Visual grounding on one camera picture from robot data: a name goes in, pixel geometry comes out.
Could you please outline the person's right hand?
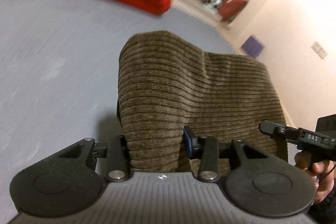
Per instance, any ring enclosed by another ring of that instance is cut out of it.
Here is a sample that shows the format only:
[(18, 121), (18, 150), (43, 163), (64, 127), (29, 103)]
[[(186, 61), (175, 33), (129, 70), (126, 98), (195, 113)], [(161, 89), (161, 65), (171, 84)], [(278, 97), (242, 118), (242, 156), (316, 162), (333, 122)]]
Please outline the person's right hand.
[(312, 179), (316, 188), (314, 205), (321, 203), (334, 187), (335, 164), (333, 161), (323, 160), (311, 163), (311, 154), (301, 151), (294, 157), (295, 166), (306, 172)]

